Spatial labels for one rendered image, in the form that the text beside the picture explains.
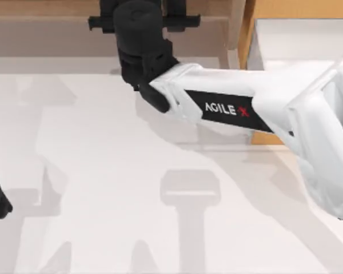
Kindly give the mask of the pale wooden drawer front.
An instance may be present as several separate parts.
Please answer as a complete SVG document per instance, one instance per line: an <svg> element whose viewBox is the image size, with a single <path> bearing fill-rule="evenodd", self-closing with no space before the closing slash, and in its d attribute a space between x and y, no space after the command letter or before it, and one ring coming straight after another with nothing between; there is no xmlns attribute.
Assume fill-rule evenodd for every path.
<svg viewBox="0 0 343 274"><path fill-rule="evenodd" d="M165 33L177 57L226 53L224 21L203 21L183 33ZM89 30L86 21L0 20L0 57L116 57L115 35Z"/></svg>

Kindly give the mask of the wooden cupboard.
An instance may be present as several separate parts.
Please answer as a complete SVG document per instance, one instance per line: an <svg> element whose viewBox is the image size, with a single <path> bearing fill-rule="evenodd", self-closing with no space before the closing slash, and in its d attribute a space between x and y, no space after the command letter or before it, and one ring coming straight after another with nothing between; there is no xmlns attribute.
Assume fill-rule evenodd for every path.
<svg viewBox="0 0 343 274"><path fill-rule="evenodd" d="M241 69L247 69L250 46L252 44L253 31L257 19L278 18L274 4L279 0L246 0L244 16L238 40L238 57ZM254 131L252 133L252 145L282 145L282 141L275 135Z"/></svg>

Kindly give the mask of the white sink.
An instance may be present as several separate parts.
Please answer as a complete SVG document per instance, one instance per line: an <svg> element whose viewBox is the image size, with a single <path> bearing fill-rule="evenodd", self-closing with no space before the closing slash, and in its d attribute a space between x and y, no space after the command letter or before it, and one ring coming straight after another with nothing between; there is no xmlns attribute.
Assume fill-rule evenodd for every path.
<svg viewBox="0 0 343 274"><path fill-rule="evenodd" d="M258 19L253 28L247 68L273 63L343 58L343 19Z"/></svg>

